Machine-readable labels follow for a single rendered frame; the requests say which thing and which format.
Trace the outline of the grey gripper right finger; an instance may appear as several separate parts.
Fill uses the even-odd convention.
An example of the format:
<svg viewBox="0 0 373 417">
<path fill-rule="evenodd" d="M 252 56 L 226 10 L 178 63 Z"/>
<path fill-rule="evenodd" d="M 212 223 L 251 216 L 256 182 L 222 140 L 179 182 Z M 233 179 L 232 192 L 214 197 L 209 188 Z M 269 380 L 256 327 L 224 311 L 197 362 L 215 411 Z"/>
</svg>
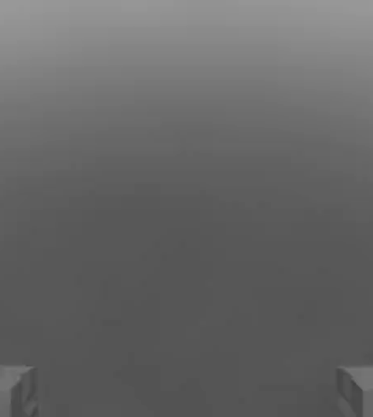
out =
<svg viewBox="0 0 373 417">
<path fill-rule="evenodd" d="M 341 417 L 373 417 L 373 366 L 338 367 L 336 396 Z"/>
</svg>

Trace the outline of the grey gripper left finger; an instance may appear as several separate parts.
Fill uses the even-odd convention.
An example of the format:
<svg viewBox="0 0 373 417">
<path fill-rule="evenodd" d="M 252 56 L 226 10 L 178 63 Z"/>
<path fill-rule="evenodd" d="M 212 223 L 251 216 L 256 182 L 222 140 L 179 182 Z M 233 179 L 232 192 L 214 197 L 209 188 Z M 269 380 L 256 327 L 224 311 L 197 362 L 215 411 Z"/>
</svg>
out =
<svg viewBox="0 0 373 417">
<path fill-rule="evenodd" d="M 0 365 L 0 417 L 39 417 L 36 367 Z"/>
</svg>

